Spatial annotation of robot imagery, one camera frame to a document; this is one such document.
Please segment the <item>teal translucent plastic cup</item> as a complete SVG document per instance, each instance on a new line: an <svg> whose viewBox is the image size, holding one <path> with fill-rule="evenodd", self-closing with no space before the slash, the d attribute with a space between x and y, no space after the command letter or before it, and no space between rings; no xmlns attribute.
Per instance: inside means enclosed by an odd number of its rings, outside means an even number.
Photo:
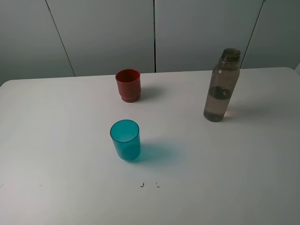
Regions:
<svg viewBox="0 0 300 225"><path fill-rule="evenodd" d="M138 158L141 153L140 128L133 120L120 120L113 124L110 136L118 156L126 161Z"/></svg>

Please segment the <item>smoky clear plastic bottle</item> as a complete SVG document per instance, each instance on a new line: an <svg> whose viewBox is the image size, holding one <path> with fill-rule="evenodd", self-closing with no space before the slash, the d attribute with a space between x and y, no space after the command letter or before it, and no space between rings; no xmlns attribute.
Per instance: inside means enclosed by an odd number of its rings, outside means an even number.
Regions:
<svg viewBox="0 0 300 225"><path fill-rule="evenodd" d="M203 111L211 122L220 122L225 115L234 88L240 76L240 51L224 49L218 64L213 68Z"/></svg>

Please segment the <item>red plastic cup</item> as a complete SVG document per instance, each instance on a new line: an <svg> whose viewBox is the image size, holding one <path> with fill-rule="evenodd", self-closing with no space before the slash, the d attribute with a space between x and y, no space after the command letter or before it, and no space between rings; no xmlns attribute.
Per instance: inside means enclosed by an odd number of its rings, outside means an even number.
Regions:
<svg viewBox="0 0 300 225"><path fill-rule="evenodd" d="M140 72L135 69L124 69L115 76L121 99L127 103L139 100L141 96Z"/></svg>

